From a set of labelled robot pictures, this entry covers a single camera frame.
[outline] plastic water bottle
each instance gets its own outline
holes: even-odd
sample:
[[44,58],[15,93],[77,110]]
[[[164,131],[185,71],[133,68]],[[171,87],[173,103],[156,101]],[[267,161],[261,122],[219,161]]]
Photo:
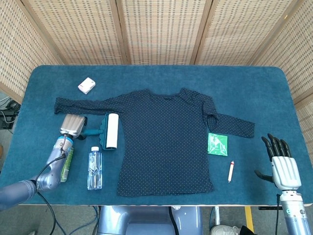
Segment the plastic water bottle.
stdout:
[[88,190],[102,188],[102,154],[99,152],[99,147],[91,147],[88,162]]

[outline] blue felt mat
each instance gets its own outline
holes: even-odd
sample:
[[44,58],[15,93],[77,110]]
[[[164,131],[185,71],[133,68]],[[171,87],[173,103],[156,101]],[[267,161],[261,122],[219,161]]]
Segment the blue felt mat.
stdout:
[[[96,86],[87,95],[77,86],[90,77]],[[157,94],[177,93],[182,87],[213,97],[218,113],[256,123],[252,139],[228,136],[228,157],[208,155],[211,193],[178,196],[116,196],[118,174],[124,154],[124,135],[119,129],[118,149],[103,154],[103,188],[87,190],[88,152],[99,138],[75,140],[68,180],[45,193],[51,204],[72,205],[274,205],[274,186],[254,174],[270,174],[270,164],[261,136],[267,133],[285,139],[298,163],[305,203],[313,203],[313,171],[299,127],[287,81],[273,67],[230,66],[40,66],[28,83],[11,147],[0,176],[0,186],[29,179],[45,165],[59,136],[65,117],[55,115],[56,97],[107,99],[145,88]],[[89,129],[99,128],[103,116],[88,115]],[[227,182],[230,162],[235,167]],[[35,196],[30,204],[43,204]]]

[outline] white marker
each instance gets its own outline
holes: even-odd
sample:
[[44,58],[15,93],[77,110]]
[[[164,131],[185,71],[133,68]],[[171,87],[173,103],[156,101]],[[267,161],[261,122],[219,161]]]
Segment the white marker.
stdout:
[[233,176],[233,169],[234,169],[234,161],[231,161],[230,168],[229,168],[229,174],[228,174],[228,182],[230,183],[231,177]]

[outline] white box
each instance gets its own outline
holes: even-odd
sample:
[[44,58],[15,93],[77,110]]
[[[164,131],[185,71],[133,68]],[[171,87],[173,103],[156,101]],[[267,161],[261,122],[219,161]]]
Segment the white box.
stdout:
[[95,85],[95,81],[88,77],[81,84],[79,84],[78,89],[81,90],[84,94],[87,94]]

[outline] robotic arm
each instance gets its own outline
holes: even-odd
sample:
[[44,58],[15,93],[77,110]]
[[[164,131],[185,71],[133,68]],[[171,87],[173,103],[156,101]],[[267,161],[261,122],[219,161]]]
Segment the robotic arm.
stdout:
[[0,188],[0,211],[31,199],[37,192],[55,189],[61,182],[61,171],[66,157],[73,145],[73,139],[79,137],[87,119],[77,115],[66,115],[60,128],[60,136],[41,172],[30,180],[23,180]]
[[268,151],[273,176],[264,175],[258,170],[254,172],[262,180],[274,183],[282,190],[280,202],[283,207],[288,233],[290,235],[311,235],[303,200],[297,189],[301,186],[297,163],[292,158],[288,144],[268,134],[262,137]]

